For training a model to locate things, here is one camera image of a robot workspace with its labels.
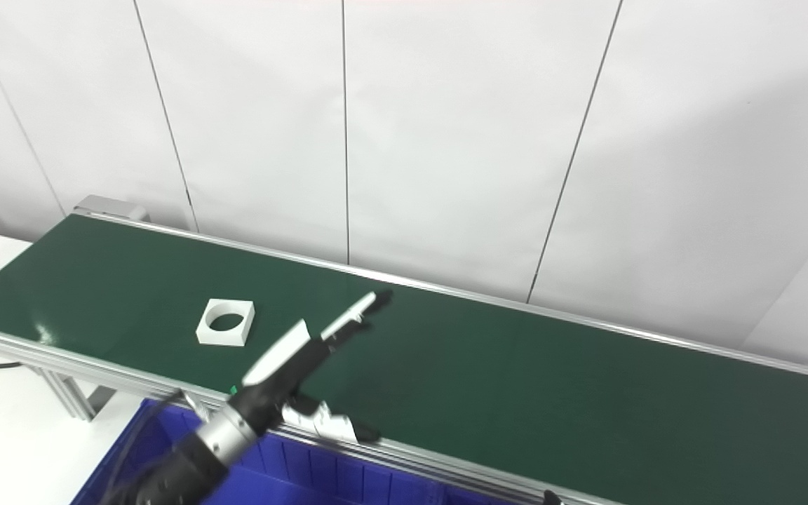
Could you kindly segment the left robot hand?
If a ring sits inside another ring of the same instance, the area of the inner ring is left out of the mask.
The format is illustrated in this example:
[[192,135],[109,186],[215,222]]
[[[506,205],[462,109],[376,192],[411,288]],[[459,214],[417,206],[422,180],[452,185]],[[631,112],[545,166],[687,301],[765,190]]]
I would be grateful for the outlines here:
[[371,328],[368,317],[390,304],[392,291],[368,292],[314,337],[300,320],[255,362],[228,404],[262,437],[286,422],[318,437],[376,443],[378,429],[334,415],[323,400],[300,393],[305,380],[355,336]]

